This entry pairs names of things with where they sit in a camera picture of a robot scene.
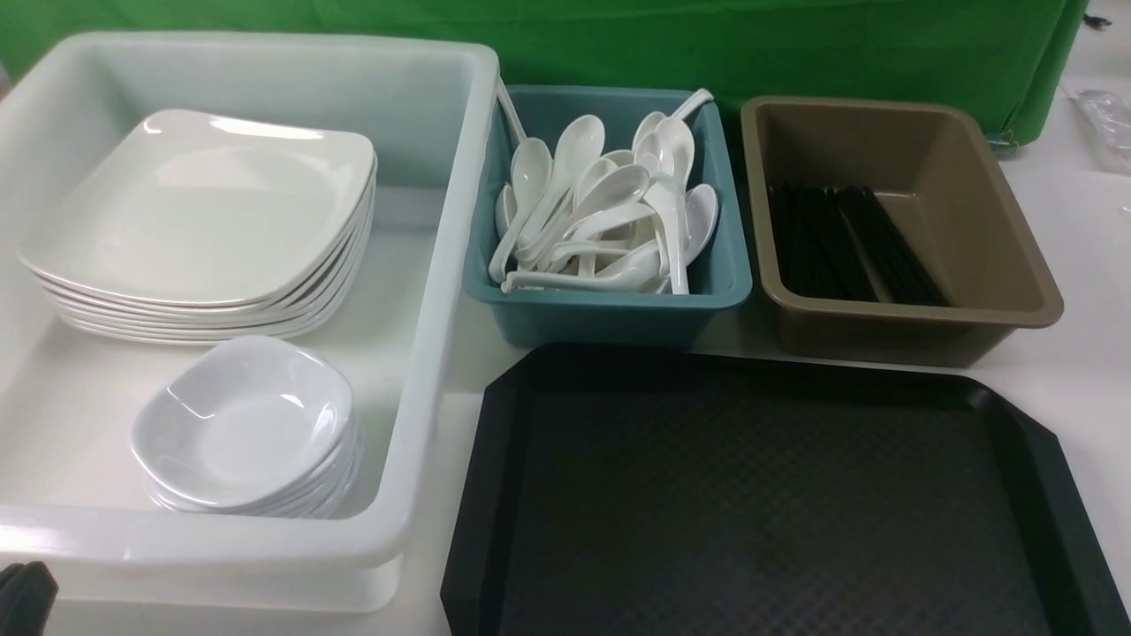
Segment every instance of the black chopsticks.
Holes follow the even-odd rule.
[[[878,302],[866,258],[892,302],[950,307],[870,188],[782,184],[768,194],[778,269],[794,293]]]

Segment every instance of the table surface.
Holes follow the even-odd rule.
[[[1068,91],[1102,88],[1131,98],[1131,3],[1093,1],[1114,25],[1081,29],[1041,139],[1002,162],[1064,295],[1054,327],[1018,332],[966,371],[1054,430],[1120,587],[1131,600],[1131,178],[1100,172]],[[765,302],[720,316],[700,343],[708,353],[785,358]],[[521,358],[499,337],[490,311],[459,306],[451,369],[402,587],[366,616],[60,602],[50,636],[353,636],[449,634],[439,587],[470,456],[483,388]]]

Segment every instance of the white plastic bin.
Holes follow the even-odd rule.
[[[49,53],[0,102],[0,562],[48,561],[70,599],[387,603],[442,388],[498,76],[484,46],[385,37],[102,33]],[[70,329],[16,259],[36,216],[169,108],[351,130],[378,152],[357,282],[330,323],[294,341],[349,378],[368,427],[364,488],[342,518],[158,512],[129,429],[204,350]]]

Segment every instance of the green backdrop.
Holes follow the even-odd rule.
[[[481,42],[520,84],[950,104],[1037,137],[1087,0],[0,0],[18,78],[95,29],[369,33]]]

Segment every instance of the stack of plates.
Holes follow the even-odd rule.
[[[364,447],[349,383],[285,342],[222,344],[138,414],[132,448],[154,504],[183,513],[326,518]]]
[[[296,336],[348,293],[375,179],[361,135],[163,111],[19,255],[85,332],[167,344]]]

